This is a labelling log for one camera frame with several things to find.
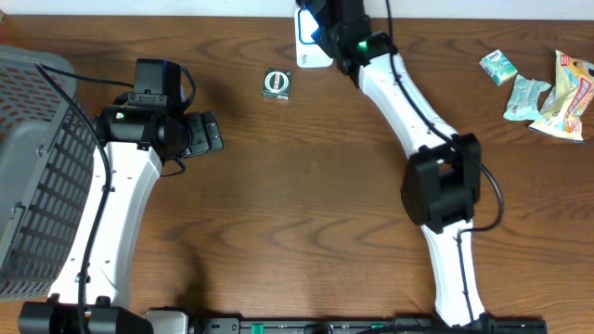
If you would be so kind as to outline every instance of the white card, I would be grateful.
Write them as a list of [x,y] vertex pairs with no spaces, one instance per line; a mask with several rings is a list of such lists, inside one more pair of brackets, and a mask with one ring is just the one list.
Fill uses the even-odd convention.
[[297,46],[297,65],[301,68],[328,67],[334,62],[334,59],[328,57],[311,37],[317,27],[316,20],[307,9],[297,8],[295,11],[295,44]]

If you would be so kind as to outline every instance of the green led light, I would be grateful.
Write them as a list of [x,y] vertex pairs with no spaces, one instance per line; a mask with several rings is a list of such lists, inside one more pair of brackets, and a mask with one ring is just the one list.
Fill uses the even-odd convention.
[[356,45],[356,47],[360,50],[365,51],[368,49],[368,41],[361,41],[358,45]]

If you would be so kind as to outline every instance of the basket mesh side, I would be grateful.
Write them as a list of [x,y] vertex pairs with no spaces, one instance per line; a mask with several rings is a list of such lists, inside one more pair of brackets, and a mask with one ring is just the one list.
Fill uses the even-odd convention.
[[[50,77],[64,87],[61,75]],[[61,100],[35,68],[25,69],[0,63],[0,142],[18,122],[43,120],[51,122]]]
[[94,148],[82,120],[68,110],[13,242],[0,300],[44,297],[58,277],[83,213]]

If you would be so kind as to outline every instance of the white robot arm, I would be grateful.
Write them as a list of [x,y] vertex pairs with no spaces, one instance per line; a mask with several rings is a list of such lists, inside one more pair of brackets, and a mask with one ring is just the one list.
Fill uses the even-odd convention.
[[[437,289],[435,311],[442,325],[434,333],[547,333],[546,324],[540,320],[499,321],[488,317],[479,298],[471,233],[462,233],[472,228],[473,205],[480,193],[480,146],[474,136],[458,135],[433,111],[410,79],[392,39],[385,33],[371,33],[362,0],[305,3],[319,23],[313,40],[323,52],[338,60],[339,68],[378,106],[408,157],[402,200],[429,244]],[[264,334],[266,328],[272,328],[273,334],[433,332],[429,329],[437,328],[433,320],[423,318],[324,324],[223,318],[201,319],[197,325],[189,314],[177,310],[153,310],[143,318],[125,310],[140,222],[163,162],[171,160],[173,154],[182,166],[180,158],[222,148],[213,115],[188,119],[183,115],[187,106],[184,108],[181,103],[179,90],[171,94],[171,90],[161,86],[179,84],[179,71],[176,64],[164,60],[140,59],[135,91],[128,100],[134,102],[103,110],[97,122],[102,148],[96,152],[95,178],[69,260],[52,286],[48,302],[25,303],[19,319],[21,332],[53,334],[61,332],[61,328],[80,327],[86,333],[85,326],[91,332],[142,334]],[[151,92],[154,87],[160,87],[161,92]],[[105,174],[99,149],[105,149],[110,161],[112,187],[87,264],[82,301],[76,294],[84,262],[81,255],[101,194],[107,190],[103,187]],[[443,164],[451,169],[441,172]],[[74,315],[79,312],[81,319],[83,304],[91,315],[85,324],[80,324]]]
[[[410,97],[419,106],[425,117],[431,120],[435,127],[446,135],[455,135],[456,130],[447,125],[433,111],[427,100],[412,82],[400,55],[384,54],[372,59],[367,66],[359,70],[359,85],[363,93],[378,106],[394,133],[400,140],[403,150],[409,158],[419,152],[421,147],[437,148],[445,142],[432,131],[417,115],[412,106],[405,99],[402,90],[394,81],[389,57],[394,57],[394,67],[401,83],[409,92]],[[484,307],[479,298],[472,266],[471,234],[462,235],[462,254],[464,256],[464,271],[468,283],[468,293],[471,301],[473,319],[468,312],[469,305],[464,296],[460,262],[458,260],[458,232],[472,228],[472,220],[459,220],[444,228],[443,233],[437,234],[427,225],[421,227],[429,243],[429,251],[435,276],[437,298],[435,310],[442,320],[449,326],[464,326],[478,320],[484,313]]]

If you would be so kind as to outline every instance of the candy packet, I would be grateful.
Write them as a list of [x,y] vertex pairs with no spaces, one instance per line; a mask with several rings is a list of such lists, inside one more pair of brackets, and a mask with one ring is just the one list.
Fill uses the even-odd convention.
[[538,113],[538,97],[549,88],[548,83],[528,80],[518,74],[503,118],[510,121],[542,120]]
[[501,50],[495,50],[492,53],[481,59],[479,63],[484,71],[493,79],[495,84],[501,86],[507,80],[513,78],[518,74],[518,70],[511,64],[510,60],[505,57]]
[[556,83],[531,130],[561,139],[583,142],[579,117],[594,97],[594,65],[557,51]]

